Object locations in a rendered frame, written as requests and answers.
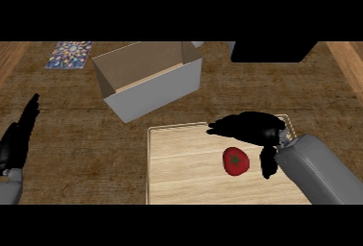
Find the open cardboard box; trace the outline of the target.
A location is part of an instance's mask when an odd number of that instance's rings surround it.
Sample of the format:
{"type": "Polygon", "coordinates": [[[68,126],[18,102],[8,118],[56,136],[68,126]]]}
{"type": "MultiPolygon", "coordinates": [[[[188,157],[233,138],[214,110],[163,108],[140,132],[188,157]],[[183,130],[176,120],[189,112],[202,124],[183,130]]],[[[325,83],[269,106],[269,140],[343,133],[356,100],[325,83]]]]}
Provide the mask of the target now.
{"type": "Polygon", "coordinates": [[[138,41],[92,59],[105,103],[129,123],[200,89],[191,41],[138,41]]]}

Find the black appliance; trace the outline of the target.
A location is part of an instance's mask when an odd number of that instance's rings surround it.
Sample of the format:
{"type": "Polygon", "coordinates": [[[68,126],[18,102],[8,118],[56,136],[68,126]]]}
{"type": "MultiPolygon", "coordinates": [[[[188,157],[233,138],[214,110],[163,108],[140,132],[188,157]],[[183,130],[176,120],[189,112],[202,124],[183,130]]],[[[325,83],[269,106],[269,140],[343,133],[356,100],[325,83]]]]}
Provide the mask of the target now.
{"type": "Polygon", "coordinates": [[[232,62],[300,62],[315,45],[316,41],[231,41],[231,60],[232,62]]]}

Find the pale wooden tray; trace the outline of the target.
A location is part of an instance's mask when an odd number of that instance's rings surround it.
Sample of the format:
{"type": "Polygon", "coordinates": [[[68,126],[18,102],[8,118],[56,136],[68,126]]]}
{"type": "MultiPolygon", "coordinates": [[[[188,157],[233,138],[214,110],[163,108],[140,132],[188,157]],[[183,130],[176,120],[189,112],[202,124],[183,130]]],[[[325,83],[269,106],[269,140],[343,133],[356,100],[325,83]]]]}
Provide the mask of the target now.
{"type": "Polygon", "coordinates": [[[309,199],[284,172],[263,177],[261,150],[257,145],[210,135],[204,122],[152,127],[146,203],[306,205],[309,199]],[[250,169],[235,177],[223,165],[223,152],[231,147],[250,158],[250,169]]]}

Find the red tomato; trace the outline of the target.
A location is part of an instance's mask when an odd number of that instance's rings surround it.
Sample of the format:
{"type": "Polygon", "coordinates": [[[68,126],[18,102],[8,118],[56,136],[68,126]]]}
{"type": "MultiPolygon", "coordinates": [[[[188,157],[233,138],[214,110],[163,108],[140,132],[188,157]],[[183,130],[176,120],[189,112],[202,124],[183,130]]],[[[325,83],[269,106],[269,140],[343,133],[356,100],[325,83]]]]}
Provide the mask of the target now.
{"type": "Polygon", "coordinates": [[[223,166],[231,176],[239,176],[250,169],[250,158],[236,147],[229,147],[225,150],[223,166]]]}

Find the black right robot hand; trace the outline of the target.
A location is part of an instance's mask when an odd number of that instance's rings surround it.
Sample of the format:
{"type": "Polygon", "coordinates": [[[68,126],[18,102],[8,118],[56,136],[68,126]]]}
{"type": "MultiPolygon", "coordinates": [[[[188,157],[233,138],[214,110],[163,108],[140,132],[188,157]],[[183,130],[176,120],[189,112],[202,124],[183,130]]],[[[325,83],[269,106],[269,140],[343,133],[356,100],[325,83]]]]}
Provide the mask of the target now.
{"type": "Polygon", "coordinates": [[[287,129],[284,121],[269,113],[245,111],[223,117],[210,123],[208,127],[205,132],[210,135],[232,137],[263,147],[260,162],[263,177],[269,179],[278,170],[273,157],[276,155],[275,147],[279,145],[279,135],[287,129]]]}

